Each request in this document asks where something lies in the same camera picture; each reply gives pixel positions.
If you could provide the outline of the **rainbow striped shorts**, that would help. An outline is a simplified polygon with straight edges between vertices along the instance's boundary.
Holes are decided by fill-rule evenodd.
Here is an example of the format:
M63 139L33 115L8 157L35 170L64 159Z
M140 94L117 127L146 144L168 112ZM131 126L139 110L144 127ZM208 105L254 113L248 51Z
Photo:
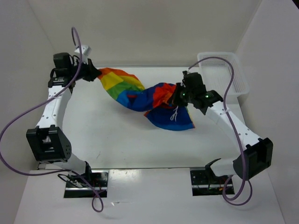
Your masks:
M158 83L145 88L133 74L120 69L102 68L98 76L109 96L122 106L144 116L156 127L170 131L194 129L186 106L173 105L175 84Z

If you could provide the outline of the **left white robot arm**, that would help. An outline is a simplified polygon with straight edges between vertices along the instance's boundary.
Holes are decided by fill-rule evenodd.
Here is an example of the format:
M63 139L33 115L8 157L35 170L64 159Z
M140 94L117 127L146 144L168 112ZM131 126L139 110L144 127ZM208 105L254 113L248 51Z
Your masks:
M48 102L41 119L26 138L38 162L54 164L70 172L71 180L86 187L92 184L93 174L88 162L72 153L71 142L62 130L65 110L71 99L75 82L83 79L92 82L101 72L97 70L88 53L71 56L58 53L53 56L54 69L48 82Z

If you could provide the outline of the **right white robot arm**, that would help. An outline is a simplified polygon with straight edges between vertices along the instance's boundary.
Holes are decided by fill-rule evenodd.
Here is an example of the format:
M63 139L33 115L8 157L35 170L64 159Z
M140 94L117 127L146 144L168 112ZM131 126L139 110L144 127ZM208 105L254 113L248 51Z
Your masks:
M236 158L219 158L208 163L205 178L209 183L216 183L224 175L237 175L248 181L271 165L273 142L252 132L226 106L220 94L207 91L199 73L183 71L182 82L176 84L171 103L192 104L199 109L229 137L240 153Z

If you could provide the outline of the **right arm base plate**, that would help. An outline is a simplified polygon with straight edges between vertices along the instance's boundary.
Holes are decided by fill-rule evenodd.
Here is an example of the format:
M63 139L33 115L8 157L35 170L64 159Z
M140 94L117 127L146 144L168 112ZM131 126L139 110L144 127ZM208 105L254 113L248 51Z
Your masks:
M204 168L190 169L192 195L193 196L216 196L222 195L227 175L214 176Z

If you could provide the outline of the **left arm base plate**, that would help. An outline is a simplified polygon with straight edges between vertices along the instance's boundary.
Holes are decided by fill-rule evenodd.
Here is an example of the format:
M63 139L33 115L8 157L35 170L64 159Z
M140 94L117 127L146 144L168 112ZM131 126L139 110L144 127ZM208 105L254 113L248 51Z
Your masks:
M100 197L107 197L108 170L92 170L90 173L90 185L97 191ZM64 198L93 198L95 193L76 175L60 175L65 182Z

